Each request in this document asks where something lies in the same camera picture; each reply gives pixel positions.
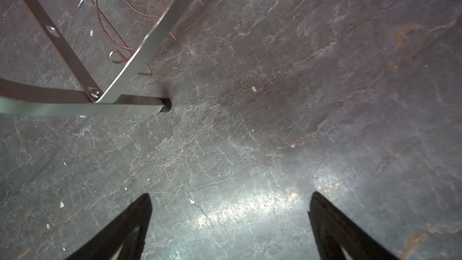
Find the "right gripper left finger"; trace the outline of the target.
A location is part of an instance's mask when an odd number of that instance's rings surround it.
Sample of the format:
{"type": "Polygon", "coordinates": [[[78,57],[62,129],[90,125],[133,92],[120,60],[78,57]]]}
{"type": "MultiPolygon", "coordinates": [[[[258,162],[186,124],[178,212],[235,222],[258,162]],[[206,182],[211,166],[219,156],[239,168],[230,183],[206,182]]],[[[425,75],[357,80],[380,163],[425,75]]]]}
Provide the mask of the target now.
{"type": "Polygon", "coordinates": [[[69,260],[139,260],[144,250],[152,215],[152,202],[144,193],[120,213],[69,260]]]}

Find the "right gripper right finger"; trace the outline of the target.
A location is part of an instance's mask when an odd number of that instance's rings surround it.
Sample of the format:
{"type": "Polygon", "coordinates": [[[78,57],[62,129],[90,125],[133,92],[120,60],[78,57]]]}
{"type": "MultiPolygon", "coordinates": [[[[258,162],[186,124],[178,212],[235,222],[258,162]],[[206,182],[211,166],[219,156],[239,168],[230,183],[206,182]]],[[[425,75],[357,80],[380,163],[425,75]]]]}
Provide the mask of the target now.
{"type": "Polygon", "coordinates": [[[308,216],[322,260],[344,260],[345,254],[354,260],[397,259],[317,191],[308,216]]]}

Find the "chrome wire dish rack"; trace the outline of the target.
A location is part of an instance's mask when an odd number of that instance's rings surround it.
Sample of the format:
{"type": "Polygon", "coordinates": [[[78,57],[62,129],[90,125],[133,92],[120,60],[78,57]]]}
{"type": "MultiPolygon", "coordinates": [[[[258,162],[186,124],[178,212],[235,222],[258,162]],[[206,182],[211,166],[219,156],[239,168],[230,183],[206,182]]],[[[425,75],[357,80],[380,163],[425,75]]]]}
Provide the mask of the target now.
{"type": "Polygon", "coordinates": [[[13,77],[1,69],[1,113],[32,117],[166,113],[165,96],[130,95],[147,74],[174,28],[196,0],[170,0],[147,20],[124,0],[19,0],[30,17],[21,54],[38,56],[31,72],[13,77]]]}

